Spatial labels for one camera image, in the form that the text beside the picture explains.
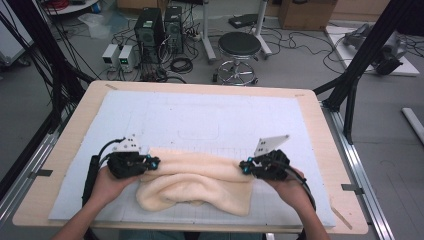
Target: hand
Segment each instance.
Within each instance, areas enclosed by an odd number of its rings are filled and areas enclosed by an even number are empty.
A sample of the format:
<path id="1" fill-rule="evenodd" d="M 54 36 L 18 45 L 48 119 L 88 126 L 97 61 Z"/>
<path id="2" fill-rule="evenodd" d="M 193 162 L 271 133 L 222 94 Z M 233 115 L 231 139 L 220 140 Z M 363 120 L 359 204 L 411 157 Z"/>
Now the hand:
<path id="1" fill-rule="evenodd" d="M 296 168 L 293 169 L 302 178 L 304 177 L 303 172 Z M 313 208 L 305 189 L 292 176 L 289 175 L 284 181 L 265 180 L 265 182 L 271 185 L 277 191 L 280 198 L 294 208 L 294 210 Z"/>
<path id="2" fill-rule="evenodd" d="M 134 176 L 125 179 L 117 179 L 112 175 L 107 166 L 103 167 L 97 175 L 96 183 L 94 184 L 89 201 L 94 201 L 104 207 L 115 200 L 126 186 L 133 183 L 138 178 L 138 176 Z"/>

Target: metal rail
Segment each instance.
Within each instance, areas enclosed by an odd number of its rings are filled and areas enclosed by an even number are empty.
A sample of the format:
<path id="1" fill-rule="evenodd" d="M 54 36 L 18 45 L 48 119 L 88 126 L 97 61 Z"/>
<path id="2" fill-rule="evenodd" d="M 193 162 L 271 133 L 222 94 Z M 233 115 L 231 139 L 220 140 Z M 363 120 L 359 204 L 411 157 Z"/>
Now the metal rail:
<path id="1" fill-rule="evenodd" d="M 21 171 L 13 185 L 6 193 L 5 197 L 0 202 L 0 229 L 9 219 L 10 215 L 16 210 L 17 205 L 19 205 L 25 197 L 34 182 L 38 171 L 43 166 L 58 138 L 59 132 L 57 130 L 44 137 L 25 168 Z"/>
<path id="2" fill-rule="evenodd" d="M 387 222 L 383 210 L 378 203 L 377 197 L 375 196 L 374 190 L 368 180 L 355 146 L 350 145 L 348 139 L 343 133 L 344 123 L 340 112 L 330 111 L 330 115 L 335 125 L 339 140 L 345 151 L 345 156 L 349 163 L 350 170 L 355 177 L 356 184 L 358 185 L 358 188 L 363 190 L 363 194 L 360 196 L 364 200 L 379 239 L 394 240 L 395 238 L 392 234 L 389 223 Z"/>

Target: person's left hand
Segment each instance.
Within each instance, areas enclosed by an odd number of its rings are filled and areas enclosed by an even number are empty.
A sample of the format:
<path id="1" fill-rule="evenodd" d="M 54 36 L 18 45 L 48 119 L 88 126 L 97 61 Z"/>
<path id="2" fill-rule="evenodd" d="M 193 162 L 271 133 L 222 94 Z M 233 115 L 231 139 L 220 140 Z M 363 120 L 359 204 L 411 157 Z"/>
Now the person's left hand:
<path id="1" fill-rule="evenodd" d="M 117 179 L 112 175 L 109 167 L 105 166 L 100 169 L 97 175 L 96 183 L 94 184 L 93 192 L 89 200 L 95 201 L 97 204 L 104 207 L 115 200 L 126 186 L 138 178 L 139 176 Z"/>

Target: stool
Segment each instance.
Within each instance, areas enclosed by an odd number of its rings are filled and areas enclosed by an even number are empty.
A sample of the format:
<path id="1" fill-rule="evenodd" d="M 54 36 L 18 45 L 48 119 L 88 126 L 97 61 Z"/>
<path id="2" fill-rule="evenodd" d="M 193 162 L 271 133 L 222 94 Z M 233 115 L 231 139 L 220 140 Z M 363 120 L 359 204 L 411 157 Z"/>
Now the stool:
<path id="1" fill-rule="evenodd" d="M 218 68 L 217 77 L 223 84 L 244 86 L 258 82 L 253 68 L 242 61 L 252 58 L 258 60 L 256 54 L 261 50 L 261 43 L 254 35 L 244 32 L 226 33 L 219 39 L 218 48 L 222 54 L 232 58 Z"/>

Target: towel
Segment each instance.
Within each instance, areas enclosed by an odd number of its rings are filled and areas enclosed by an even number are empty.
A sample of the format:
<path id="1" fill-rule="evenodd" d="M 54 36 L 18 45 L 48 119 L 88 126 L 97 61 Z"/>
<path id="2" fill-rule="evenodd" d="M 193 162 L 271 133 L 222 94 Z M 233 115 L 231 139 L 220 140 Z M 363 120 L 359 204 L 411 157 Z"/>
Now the towel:
<path id="1" fill-rule="evenodd" d="M 208 202 L 234 215 L 249 214 L 253 176 L 242 174 L 240 160 L 164 148 L 151 148 L 150 155 L 161 162 L 140 177 L 137 201 L 143 209 Z"/>

